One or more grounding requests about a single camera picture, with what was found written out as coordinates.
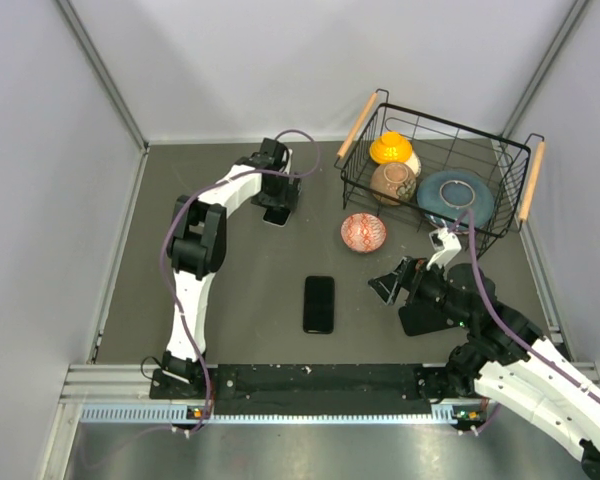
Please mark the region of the black screen white smartphone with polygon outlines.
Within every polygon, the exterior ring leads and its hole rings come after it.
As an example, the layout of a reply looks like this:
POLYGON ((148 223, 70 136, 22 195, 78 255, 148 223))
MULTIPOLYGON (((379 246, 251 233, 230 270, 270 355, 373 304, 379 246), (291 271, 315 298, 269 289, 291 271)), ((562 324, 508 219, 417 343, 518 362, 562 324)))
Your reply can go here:
POLYGON ((291 211, 289 209, 270 208, 265 211, 263 221, 277 227, 284 227, 287 224, 290 215, 291 211))

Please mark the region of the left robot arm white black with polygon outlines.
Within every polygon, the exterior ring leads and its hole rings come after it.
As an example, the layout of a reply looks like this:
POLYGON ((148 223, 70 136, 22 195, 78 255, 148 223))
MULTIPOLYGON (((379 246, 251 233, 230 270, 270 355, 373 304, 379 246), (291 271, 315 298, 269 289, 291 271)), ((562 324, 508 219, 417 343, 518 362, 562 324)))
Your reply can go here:
POLYGON ((239 159, 214 188, 176 201, 162 257, 170 260, 167 284, 175 295, 171 335, 152 374, 152 399, 204 399, 211 391, 203 368, 204 323, 210 287, 227 253, 227 220, 245 202, 264 209, 263 220, 286 224, 301 180, 291 179, 292 151, 266 138, 239 159))

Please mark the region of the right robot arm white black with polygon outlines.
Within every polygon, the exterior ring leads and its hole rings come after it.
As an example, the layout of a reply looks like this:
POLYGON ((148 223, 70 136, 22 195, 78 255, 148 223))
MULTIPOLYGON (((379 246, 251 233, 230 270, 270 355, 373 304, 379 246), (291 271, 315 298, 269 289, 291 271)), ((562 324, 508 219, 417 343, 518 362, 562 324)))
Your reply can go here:
POLYGON ((535 323, 499 301, 482 271, 405 257, 368 284, 387 305, 407 291, 398 314, 409 336, 466 330, 445 365, 446 389, 496 401, 558 442, 588 478, 600 479, 600 388, 535 323))

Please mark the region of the red patterned bowl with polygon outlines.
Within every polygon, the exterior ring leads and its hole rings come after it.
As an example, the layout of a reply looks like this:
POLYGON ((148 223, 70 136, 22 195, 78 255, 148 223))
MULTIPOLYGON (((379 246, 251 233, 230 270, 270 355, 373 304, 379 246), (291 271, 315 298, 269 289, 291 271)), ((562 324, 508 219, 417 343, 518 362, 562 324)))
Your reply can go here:
POLYGON ((387 228, 375 215, 359 212, 343 220, 340 235, 350 250, 367 254, 383 246, 387 239, 387 228))

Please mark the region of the brown ceramic cup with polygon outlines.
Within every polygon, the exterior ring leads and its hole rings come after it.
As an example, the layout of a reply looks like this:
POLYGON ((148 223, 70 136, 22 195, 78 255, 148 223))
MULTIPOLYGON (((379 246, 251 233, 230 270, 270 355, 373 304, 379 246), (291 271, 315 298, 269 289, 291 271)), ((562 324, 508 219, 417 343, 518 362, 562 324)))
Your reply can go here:
POLYGON ((415 174, 406 164, 400 162, 378 166, 370 182, 373 197, 390 206, 409 202, 416 192, 416 187, 415 174))

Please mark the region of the blue ceramic plate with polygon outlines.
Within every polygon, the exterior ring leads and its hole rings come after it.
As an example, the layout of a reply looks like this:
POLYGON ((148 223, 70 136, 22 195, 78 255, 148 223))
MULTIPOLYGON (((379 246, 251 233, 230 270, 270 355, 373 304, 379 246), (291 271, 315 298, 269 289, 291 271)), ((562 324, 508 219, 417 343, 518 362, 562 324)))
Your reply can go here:
POLYGON ((435 228, 451 226, 467 209, 474 213, 475 227, 489 223, 495 211, 494 196, 475 174, 444 170, 427 176, 416 192, 418 206, 435 228))

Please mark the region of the yellow ribbed bowl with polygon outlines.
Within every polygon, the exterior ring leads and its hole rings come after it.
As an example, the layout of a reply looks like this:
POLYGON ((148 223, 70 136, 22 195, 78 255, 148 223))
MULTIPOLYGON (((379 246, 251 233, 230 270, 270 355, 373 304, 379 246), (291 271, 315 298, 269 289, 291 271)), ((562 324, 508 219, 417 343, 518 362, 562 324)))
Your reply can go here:
POLYGON ((412 154, 413 147, 410 141, 395 131, 383 133, 372 142, 369 148, 371 159, 379 165, 391 162, 405 163, 412 154))

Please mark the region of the white bowl in basket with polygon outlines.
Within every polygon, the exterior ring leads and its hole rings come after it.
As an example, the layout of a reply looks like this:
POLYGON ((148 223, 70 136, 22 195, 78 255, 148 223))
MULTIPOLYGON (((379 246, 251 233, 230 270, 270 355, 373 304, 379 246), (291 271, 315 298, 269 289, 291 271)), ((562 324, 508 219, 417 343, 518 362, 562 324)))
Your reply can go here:
POLYGON ((415 151, 412 151, 411 156, 405 162, 406 166, 411 169, 415 177, 419 177, 422 171, 422 164, 419 156, 415 151))

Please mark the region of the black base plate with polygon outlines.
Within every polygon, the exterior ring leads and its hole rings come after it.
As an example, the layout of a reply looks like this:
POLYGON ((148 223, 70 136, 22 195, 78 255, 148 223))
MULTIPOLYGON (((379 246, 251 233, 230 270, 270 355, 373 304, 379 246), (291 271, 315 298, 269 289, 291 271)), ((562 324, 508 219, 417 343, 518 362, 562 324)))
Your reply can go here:
POLYGON ((314 409, 397 400, 439 403, 461 395, 442 367, 419 364, 221 364, 209 369, 211 399, 220 410, 239 407, 314 409))

